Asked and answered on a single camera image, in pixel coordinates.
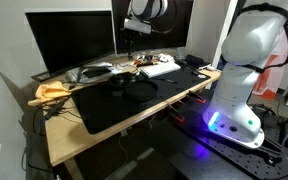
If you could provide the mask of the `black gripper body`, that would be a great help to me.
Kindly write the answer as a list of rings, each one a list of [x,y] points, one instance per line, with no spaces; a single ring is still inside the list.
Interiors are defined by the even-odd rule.
[[[123,36],[125,38],[125,41],[129,44],[132,45],[137,39],[141,37],[141,33],[138,31],[133,31],[129,29],[125,29],[123,31]]]

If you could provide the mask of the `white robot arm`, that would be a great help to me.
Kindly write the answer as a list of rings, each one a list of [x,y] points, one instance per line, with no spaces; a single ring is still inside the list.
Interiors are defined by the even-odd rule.
[[[210,132],[250,149],[263,144],[261,121],[247,99],[260,74],[271,67],[267,61],[281,33],[288,45],[288,0],[246,0],[222,44],[225,66],[203,112]]]

